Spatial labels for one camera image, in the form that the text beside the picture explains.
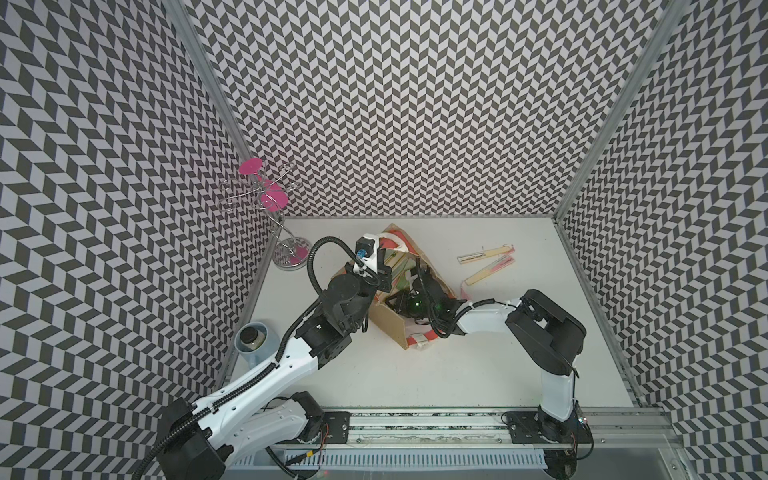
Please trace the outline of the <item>burlap red tote bag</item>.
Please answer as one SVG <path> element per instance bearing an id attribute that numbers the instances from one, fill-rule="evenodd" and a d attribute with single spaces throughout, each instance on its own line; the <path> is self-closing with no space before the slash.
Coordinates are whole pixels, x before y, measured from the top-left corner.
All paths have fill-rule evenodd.
<path id="1" fill-rule="evenodd" d="M 423 251 L 395 224 L 378 234 L 365 234 L 353 248 L 361 265 L 349 269 L 373 280 L 373 324 L 407 350 L 458 331 L 459 300 L 433 269 Z"/>

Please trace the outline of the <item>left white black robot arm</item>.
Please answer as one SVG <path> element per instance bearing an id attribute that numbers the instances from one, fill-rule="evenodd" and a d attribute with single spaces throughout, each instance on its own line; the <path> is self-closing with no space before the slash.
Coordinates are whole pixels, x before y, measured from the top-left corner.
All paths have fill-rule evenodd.
<path id="1" fill-rule="evenodd" d="M 391 283 L 384 264 L 346 265 L 288 327 L 274 354 L 206 397 L 169 404 L 155 445 L 133 478 L 143 478 L 157 462 L 167 479 L 219 479 L 259 450 L 285 441 L 318 441 L 325 412 L 311 394 L 301 391 L 275 407 L 269 404 L 338 357 L 363 328 L 376 293 L 390 290 Z"/>

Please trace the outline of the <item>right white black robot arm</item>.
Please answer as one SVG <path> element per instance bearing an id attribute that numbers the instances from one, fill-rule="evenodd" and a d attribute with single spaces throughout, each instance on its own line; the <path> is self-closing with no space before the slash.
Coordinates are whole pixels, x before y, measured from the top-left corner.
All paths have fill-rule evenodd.
<path id="1" fill-rule="evenodd" d="M 489 333 L 513 337 L 541 372 L 542 399 L 533 414 L 543 441 L 578 445 L 583 417 L 575 399 L 575 361 L 586 327 L 543 292 L 529 289 L 518 300 L 457 299 L 421 267 L 412 285 L 384 300 L 395 313 L 430 327 L 437 337 Z"/>

